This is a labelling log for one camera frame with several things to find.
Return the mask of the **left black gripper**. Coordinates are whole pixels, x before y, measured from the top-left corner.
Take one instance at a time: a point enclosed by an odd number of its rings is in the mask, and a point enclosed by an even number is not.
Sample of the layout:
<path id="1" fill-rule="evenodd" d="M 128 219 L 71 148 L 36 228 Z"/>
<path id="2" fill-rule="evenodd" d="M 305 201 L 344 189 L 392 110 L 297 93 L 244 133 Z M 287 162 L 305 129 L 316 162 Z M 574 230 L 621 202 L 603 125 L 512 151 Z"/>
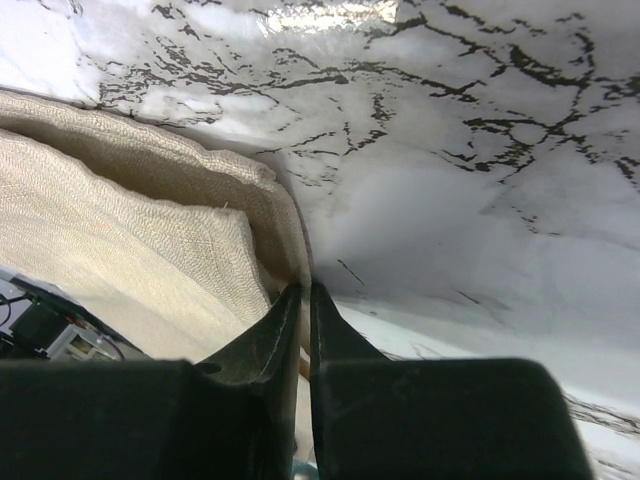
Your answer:
<path id="1" fill-rule="evenodd" d="M 57 287 L 1 269 L 3 360 L 127 361 L 146 357 Z"/>

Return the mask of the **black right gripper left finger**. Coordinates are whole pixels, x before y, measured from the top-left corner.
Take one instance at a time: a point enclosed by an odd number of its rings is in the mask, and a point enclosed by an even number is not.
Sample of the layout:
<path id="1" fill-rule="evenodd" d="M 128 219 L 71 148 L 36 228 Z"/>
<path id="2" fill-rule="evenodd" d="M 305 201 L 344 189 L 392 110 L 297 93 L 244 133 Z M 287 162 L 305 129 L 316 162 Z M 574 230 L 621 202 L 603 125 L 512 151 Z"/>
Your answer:
<path id="1" fill-rule="evenodd" d="M 209 358 L 1 365 L 5 479 L 288 479 L 301 289 Z"/>

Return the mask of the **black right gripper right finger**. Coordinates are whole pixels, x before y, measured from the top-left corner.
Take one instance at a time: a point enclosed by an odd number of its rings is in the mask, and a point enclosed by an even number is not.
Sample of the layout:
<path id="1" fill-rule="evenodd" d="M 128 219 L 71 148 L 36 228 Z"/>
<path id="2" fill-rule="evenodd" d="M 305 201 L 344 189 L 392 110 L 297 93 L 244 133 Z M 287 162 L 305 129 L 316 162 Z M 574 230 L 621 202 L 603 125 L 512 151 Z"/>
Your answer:
<path id="1" fill-rule="evenodd" d="M 561 390 L 517 358 L 392 360 L 311 290 L 311 403 L 323 479 L 590 479 Z"/>

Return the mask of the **beige cloth napkin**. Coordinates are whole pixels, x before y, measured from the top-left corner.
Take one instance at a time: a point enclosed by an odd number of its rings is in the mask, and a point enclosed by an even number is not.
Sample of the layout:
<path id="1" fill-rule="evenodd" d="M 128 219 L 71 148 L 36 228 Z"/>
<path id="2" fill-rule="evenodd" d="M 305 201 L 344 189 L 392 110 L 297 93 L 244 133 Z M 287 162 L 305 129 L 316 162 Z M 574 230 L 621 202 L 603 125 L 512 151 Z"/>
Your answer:
<path id="1" fill-rule="evenodd" d="M 266 165 L 101 110 L 1 95 L 1 263 L 155 359 L 199 362 L 286 287 L 300 217 Z"/>

